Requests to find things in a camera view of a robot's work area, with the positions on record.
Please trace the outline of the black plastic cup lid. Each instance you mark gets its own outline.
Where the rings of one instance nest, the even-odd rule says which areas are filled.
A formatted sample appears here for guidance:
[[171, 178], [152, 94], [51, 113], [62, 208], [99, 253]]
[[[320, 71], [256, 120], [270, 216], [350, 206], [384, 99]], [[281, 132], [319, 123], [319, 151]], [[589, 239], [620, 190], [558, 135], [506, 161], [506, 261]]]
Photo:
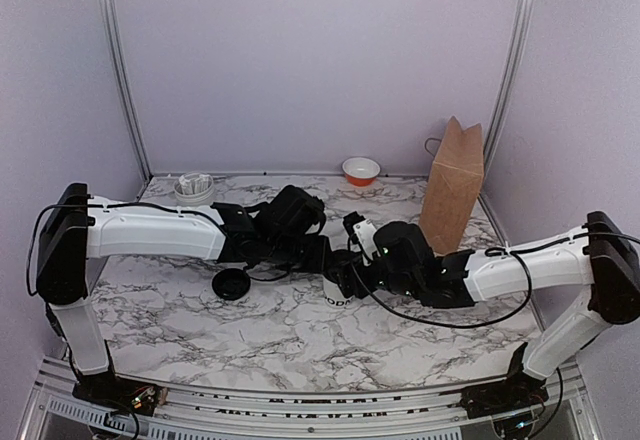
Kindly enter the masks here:
[[351, 264], [357, 259], [358, 254], [347, 249], [338, 249], [329, 253], [323, 272], [324, 277], [336, 285], [344, 282], [351, 271]]

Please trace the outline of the white paper cup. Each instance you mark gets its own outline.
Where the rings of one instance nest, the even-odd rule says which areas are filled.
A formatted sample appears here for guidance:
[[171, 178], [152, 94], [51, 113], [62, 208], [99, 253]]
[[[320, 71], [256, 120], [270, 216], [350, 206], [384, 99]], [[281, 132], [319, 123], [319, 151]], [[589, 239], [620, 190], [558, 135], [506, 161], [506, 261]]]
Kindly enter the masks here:
[[326, 304], [334, 309], [349, 309], [353, 304], [353, 297], [346, 297], [339, 286], [327, 279], [323, 280], [323, 294]]

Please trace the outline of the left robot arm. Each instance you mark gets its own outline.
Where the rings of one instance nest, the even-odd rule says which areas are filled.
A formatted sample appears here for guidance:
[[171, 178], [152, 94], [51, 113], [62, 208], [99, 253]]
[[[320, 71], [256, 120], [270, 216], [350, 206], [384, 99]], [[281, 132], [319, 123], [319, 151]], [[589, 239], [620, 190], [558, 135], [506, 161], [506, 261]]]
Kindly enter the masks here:
[[330, 255], [324, 203], [293, 185], [270, 202], [250, 207], [215, 202], [170, 207], [92, 196], [84, 183], [69, 185], [49, 218], [37, 220], [36, 294], [51, 327], [66, 342], [76, 377], [75, 397], [149, 413], [159, 386], [116, 374], [100, 332], [86, 278], [90, 259], [118, 255], [262, 262], [285, 273], [321, 273]]

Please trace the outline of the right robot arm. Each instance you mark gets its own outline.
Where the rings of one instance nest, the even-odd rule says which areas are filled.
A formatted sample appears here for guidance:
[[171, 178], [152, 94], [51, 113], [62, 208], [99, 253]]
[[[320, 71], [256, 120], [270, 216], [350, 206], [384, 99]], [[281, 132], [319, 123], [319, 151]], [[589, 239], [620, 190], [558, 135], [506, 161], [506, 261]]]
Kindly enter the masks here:
[[376, 228], [353, 212], [343, 220], [348, 246], [330, 254], [323, 290], [328, 304], [382, 289], [434, 309], [472, 307], [491, 298], [577, 285], [573, 303], [543, 333], [516, 349], [504, 379], [466, 387], [461, 406], [471, 418], [545, 401], [545, 383], [569, 357], [613, 325], [639, 317], [639, 255], [635, 239], [603, 212], [564, 234], [516, 247], [438, 256], [416, 224]]

